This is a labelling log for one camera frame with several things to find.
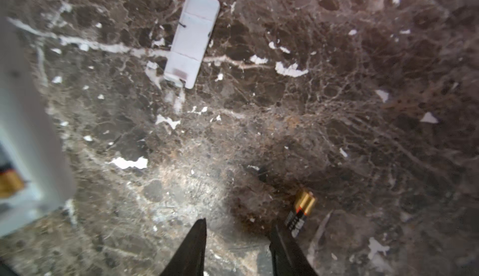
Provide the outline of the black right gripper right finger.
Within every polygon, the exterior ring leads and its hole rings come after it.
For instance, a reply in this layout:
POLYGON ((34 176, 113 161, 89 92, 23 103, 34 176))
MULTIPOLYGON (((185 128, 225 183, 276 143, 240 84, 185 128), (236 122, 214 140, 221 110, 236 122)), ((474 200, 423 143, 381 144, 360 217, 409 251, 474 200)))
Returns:
POLYGON ((318 276, 283 223, 274 223, 269 235, 274 276, 318 276))

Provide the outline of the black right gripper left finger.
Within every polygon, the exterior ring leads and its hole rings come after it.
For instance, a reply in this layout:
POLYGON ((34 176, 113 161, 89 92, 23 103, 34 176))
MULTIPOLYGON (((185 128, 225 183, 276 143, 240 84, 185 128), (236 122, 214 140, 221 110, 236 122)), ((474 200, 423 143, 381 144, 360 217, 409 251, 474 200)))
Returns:
POLYGON ((197 220, 160 276, 203 276, 207 220, 197 220))

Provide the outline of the black gold AAA battery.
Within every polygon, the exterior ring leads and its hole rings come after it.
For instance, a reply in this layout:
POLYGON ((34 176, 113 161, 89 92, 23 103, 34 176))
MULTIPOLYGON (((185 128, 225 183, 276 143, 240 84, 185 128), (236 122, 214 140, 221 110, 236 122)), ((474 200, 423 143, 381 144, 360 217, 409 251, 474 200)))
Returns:
POLYGON ((296 238, 303 228, 316 201, 317 199, 311 191, 303 190, 296 196, 293 209, 289 212, 284 222, 284 225, 293 238, 296 238))
POLYGON ((26 187, 24 180, 11 164, 1 166, 0 198, 7 199, 26 187))

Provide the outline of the white remote control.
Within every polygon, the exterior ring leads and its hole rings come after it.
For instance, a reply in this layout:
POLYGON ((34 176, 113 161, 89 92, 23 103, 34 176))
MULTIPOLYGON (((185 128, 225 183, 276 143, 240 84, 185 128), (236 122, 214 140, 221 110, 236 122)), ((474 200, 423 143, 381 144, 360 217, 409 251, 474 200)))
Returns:
POLYGON ((11 164, 25 189, 1 199, 1 236, 65 205, 72 171, 46 113, 13 27, 1 16, 1 166, 11 164))

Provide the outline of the white battery cover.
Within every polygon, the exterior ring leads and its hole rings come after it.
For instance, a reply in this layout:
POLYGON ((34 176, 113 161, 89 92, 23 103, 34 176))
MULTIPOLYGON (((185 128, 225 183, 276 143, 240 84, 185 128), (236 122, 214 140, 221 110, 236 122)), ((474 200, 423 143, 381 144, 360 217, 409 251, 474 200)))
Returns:
POLYGON ((218 0, 185 0, 164 69, 166 80, 194 87, 219 11, 218 0))

